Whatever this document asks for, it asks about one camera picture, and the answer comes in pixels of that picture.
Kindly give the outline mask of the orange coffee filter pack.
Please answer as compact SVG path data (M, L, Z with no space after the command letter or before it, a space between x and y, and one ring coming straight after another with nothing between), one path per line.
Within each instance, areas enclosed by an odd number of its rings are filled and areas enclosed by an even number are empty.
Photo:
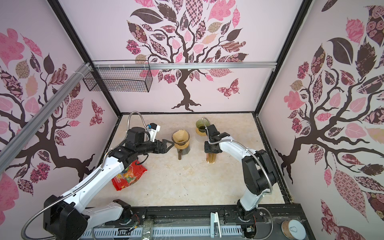
M216 162L217 154L208 153L207 154L207 163L214 164Z

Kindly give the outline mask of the wooden ring dripper holder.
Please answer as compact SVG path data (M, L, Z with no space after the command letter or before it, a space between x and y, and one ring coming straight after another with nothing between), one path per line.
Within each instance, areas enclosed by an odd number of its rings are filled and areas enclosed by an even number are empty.
M175 144L176 149L184 150L184 149L187 149L189 147L190 141L181 141L181 142L174 141L174 144Z

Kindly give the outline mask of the green ribbed glass dripper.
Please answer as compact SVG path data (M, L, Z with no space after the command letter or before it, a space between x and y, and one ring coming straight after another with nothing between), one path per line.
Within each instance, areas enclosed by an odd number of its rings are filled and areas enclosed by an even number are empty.
M207 119L200 119L196 122L196 128L200 133L205 133L206 132L206 127L210 126L211 123Z

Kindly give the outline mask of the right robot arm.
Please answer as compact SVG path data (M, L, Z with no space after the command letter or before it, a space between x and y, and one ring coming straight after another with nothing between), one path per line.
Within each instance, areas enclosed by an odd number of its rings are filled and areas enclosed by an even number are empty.
M247 187L238 200L239 218L247 222L256 212L261 200L273 193L273 186L278 181L278 174L269 154L265 150L253 150L234 140L228 133L220 133L215 125L205 127L208 140L204 150L207 154L225 152L242 164L243 179Z

